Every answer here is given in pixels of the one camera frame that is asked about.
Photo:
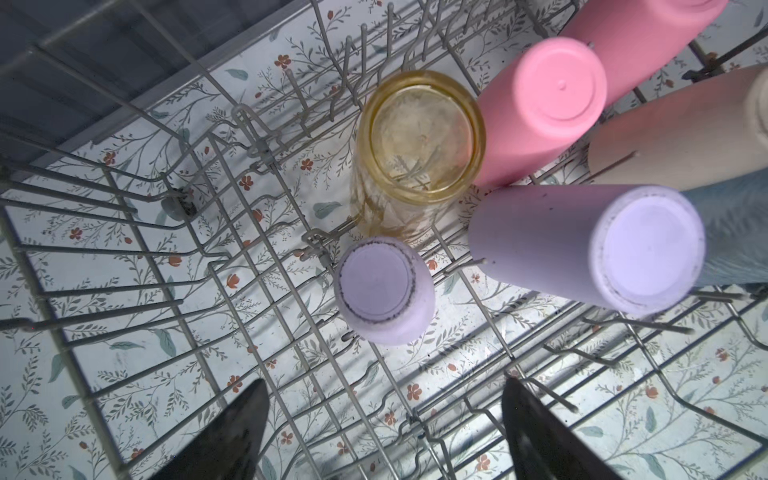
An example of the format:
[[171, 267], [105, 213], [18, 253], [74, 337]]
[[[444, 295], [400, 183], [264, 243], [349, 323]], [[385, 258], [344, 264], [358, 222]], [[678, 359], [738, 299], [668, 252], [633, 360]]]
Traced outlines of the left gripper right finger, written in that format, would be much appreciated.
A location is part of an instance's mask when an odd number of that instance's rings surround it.
[[621, 479], [518, 379], [506, 380], [501, 405], [518, 479]]

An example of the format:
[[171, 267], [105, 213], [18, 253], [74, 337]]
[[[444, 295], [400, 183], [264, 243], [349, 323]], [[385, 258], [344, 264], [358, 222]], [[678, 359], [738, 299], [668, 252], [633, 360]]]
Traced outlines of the beige plastic cup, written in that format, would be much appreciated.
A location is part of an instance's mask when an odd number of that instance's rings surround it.
[[597, 184], [656, 184], [680, 191], [767, 166], [767, 68], [697, 82], [619, 114], [591, 137]]

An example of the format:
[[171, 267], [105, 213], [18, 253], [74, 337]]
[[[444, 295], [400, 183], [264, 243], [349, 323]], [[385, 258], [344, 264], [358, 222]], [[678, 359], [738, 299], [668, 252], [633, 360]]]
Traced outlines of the pink plastic cup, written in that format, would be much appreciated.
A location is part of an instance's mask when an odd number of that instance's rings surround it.
[[505, 186], [550, 164], [596, 123], [606, 99], [593, 49], [567, 37], [534, 44], [478, 97], [486, 146], [474, 184]]
[[589, 0], [560, 35], [592, 46], [606, 72], [610, 106], [684, 50], [726, 6], [726, 0]]

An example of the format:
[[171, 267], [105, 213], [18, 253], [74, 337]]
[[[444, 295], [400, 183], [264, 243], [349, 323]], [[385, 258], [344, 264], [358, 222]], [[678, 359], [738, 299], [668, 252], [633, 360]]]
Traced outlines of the large lilac plastic cup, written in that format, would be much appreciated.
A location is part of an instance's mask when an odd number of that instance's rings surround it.
[[633, 316], [681, 301], [706, 252], [693, 205], [658, 185], [498, 189], [476, 207], [468, 241], [496, 281]]

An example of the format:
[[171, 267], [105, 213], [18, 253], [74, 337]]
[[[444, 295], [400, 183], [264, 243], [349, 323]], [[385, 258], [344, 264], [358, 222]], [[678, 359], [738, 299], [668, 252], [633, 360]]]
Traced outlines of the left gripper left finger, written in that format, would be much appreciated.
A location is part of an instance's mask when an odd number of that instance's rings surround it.
[[152, 479], [253, 479], [268, 412], [267, 385], [257, 379]]

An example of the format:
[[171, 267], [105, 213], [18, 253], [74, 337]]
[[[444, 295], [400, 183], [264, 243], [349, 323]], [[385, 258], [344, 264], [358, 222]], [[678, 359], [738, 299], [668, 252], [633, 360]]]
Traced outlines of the yellow transparent cup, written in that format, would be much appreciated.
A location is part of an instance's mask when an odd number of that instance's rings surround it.
[[358, 230], [418, 242], [474, 183], [485, 141], [480, 109], [456, 80], [428, 70], [386, 79], [357, 128], [350, 205]]

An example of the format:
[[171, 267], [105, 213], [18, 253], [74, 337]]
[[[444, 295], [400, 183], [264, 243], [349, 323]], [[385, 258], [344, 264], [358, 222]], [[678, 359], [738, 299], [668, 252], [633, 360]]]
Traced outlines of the small lilac plastic cup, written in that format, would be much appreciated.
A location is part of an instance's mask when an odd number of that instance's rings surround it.
[[334, 273], [337, 308], [362, 339], [401, 346], [422, 337], [436, 312], [435, 286], [421, 256], [400, 240], [371, 237], [351, 246]]

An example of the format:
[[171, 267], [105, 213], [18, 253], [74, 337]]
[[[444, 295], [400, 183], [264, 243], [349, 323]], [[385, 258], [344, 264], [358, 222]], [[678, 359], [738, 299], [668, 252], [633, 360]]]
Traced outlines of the blue transparent cup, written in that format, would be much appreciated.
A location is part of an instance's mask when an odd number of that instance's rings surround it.
[[767, 171], [686, 191], [706, 234], [697, 287], [767, 281]]

